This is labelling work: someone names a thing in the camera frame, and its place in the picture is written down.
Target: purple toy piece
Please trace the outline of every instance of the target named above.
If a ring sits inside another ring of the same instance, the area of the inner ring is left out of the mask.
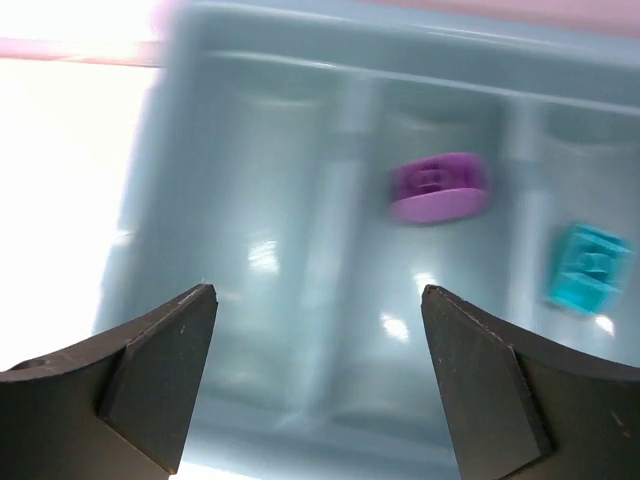
[[[489,172],[471,153],[446,153],[407,163],[395,172],[393,213],[433,223],[483,211],[491,199]]]

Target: pink surface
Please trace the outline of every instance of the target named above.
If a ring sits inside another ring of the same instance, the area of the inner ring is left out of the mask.
[[[482,15],[640,36],[640,0],[372,0],[412,8]]]

